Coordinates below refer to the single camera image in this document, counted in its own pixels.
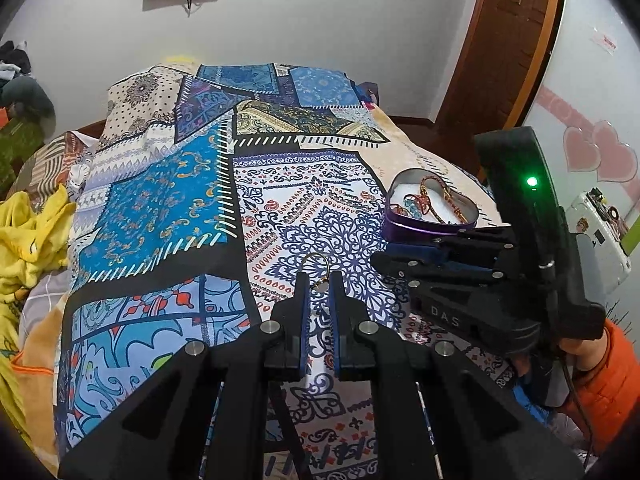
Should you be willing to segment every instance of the patchwork blanket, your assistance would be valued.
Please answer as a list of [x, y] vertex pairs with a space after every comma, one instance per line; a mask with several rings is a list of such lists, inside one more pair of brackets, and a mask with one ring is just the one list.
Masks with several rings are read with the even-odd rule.
[[[371, 319], [421, 344], [454, 342], [501, 385], [513, 377], [502, 359], [411, 312], [406, 285], [370, 266], [385, 247], [386, 189], [406, 168], [434, 171], [474, 200], [479, 226], [499, 215], [478, 184], [412, 144], [343, 73], [155, 66], [109, 99], [71, 233], [55, 376], [61, 455], [187, 341], [224, 344], [269, 319], [311, 252], [342, 271]], [[321, 262], [305, 270], [312, 280], [324, 272]], [[369, 383], [335, 379], [326, 294], [313, 291], [311, 303], [306, 376], [271, 397], [264, 475], [295, 477], [292, 444], [315, 478], [373, 475]], [[296, 442], [284, 439], [286, 425]]]

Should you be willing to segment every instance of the wooden floor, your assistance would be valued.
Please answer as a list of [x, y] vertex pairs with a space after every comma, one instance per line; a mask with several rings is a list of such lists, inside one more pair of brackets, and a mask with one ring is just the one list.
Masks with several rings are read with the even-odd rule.
[[478, 174], [480, 162], [471, 138], [457, 139], [453, 136], [441, 135], [434, 127], [422, 124], [396, 122], [396, 125], [421, 148], [453, 162], [471, 174]]

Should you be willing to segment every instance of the metal screw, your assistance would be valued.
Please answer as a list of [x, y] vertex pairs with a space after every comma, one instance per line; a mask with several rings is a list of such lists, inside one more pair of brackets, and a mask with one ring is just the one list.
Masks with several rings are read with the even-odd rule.
[[375, 334], [379, 328], [375, 321], [363, 321], [358, 325], [358, 330], [367, 335]]
[[449, 357], [456, 351], [456, 347], [453, 346], [449, 341], [438, 341], [434, 348], [435, 351], [443, 357]]
[[189, 355], [200, 355], [204, 352], [204, 343], [202, 341], [189, 341], [184, 346], [184, 351]]
[[275, 334], [278, 330], [280, 330], [280, 324], [273, 319], [263, 321], [260, 325], [260, 330], [262, 330], [265, 334]]

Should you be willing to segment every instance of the green fabric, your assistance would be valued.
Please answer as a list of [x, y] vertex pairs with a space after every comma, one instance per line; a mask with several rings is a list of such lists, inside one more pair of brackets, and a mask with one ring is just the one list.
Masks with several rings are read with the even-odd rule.
[[0, 196], [4, 197], [25, 160], [42, 146], [44, 134], [35, 123], [11, 119], [0, 129]]

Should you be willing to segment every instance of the door frame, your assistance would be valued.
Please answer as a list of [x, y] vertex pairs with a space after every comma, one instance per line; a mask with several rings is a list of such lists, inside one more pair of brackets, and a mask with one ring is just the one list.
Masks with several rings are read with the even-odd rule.
[[[462, 50], [458, 57], [456, 69], [453, 72], [453, 76], [449, 82], [449, 87], [447, 88], [447, 93], [445, 94], [442, 106], [440, 106], [440, 110], [436, 117], [436, 129], [442, 124], [442, 118], [446, 116], [447, 111], [453, 103], [456, 87], [465, 68], [466, 58], [469, 54], [472, 41], [478, 28], [478, 21], [480, 19], [483, 4], [484, 0], [476, 0], [471, 20], [469, 21], [469, 28], [466, 32], [465, 41], [462, 44]], [[529, 111], [533, 99], [538, 92], [538, 88], [540, 87], [540, 83], [542, 82], [546, 66], [548, 65], [548, 61], [551, 56], [551, 51], [556, 42], [563, 9], [564, 0], [548, 0], [542, 29], [538, 38], [538, 44], [536, 45], [536, 49], [531, 59], [531, 64], [527, 70], [527, 75], [525, 76], [520, 91], [518, 92], [516, 101], [514, 102], [509, 116], [502, 127], [505, 130], [522, 124], [522, 121]]]

